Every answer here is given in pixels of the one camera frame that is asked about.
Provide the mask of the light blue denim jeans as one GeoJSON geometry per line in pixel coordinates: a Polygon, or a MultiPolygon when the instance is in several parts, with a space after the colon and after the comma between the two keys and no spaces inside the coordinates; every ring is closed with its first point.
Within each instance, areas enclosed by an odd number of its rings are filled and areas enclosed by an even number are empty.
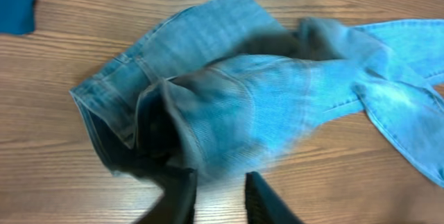
{"type": "Polygon", "coordinates": [[[114,174],[236,176],[364,111],[442,185],[441,82],[440,19],[304,18],[291,32],[254,0],[210,0],[163,21],[70,93],[114,174]]]}

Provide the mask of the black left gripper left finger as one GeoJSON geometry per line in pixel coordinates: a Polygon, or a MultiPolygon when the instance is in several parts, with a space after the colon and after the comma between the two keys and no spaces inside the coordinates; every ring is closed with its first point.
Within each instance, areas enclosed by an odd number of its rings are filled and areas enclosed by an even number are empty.
{"type": "Polygon", "coordinates": [[[157,176],[154,182],[163,196],[141,216],[136,224],[193,224],[198,175],[193,169],[179,169],[157,176]]]}

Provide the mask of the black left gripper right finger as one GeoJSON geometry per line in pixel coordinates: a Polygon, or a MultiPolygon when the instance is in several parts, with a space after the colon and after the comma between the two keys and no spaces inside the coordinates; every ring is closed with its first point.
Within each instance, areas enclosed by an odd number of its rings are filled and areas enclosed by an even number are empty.
{"type": "Polygon", "coordinates": [[[246,174],[245,207],[248,224],[303,224],[256,171],[246,174]]]}

